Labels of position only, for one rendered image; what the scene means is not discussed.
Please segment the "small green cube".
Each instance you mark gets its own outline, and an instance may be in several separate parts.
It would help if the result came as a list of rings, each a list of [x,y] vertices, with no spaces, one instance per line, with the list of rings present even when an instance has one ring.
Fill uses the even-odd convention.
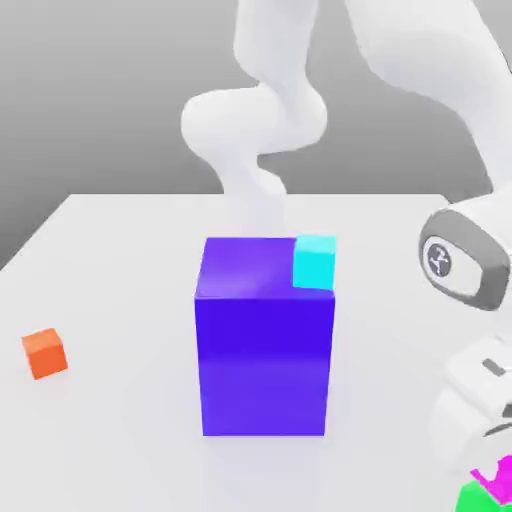
[[[460,489],[455,512],[512,512],[512,503],[499,504],[477,481]]]

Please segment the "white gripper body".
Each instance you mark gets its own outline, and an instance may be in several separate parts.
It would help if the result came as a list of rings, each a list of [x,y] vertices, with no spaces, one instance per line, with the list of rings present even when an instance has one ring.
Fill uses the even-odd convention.
[[[435,457],[457,476],[478,470],[493,479],[498,461],[512,455],[512,419],[490,415],[451,388],[435,401],[429,436]]]

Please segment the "small magenta cube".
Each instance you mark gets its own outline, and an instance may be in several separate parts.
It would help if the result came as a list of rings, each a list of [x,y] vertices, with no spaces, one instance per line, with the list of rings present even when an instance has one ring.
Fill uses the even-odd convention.
[[[478,469],[471,470],[470,474],[500,505],[512,503],[512,455],[497,462],[497,472],[491,480]]]

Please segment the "large purple box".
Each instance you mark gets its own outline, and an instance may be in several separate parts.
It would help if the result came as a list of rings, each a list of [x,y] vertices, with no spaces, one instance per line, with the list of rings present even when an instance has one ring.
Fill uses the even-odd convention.
[[[205,241],[194,310],[206,436],[325,433],[336,299],[294,286],[295,244]]]

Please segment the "small cyan cube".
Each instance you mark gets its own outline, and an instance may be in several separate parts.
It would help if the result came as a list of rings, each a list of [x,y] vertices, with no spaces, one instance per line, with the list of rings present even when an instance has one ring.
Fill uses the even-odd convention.
[[[298,235],[293,251],[293,286],[332,290],[335,261],[336,238],[334,236]]]

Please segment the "small orange cube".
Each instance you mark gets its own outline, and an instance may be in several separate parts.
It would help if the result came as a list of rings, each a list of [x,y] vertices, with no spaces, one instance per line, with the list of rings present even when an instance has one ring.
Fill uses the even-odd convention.
[[[62,340],[54,328],[24,336],[22,345],[35,379],[41,379],[68,368]]]

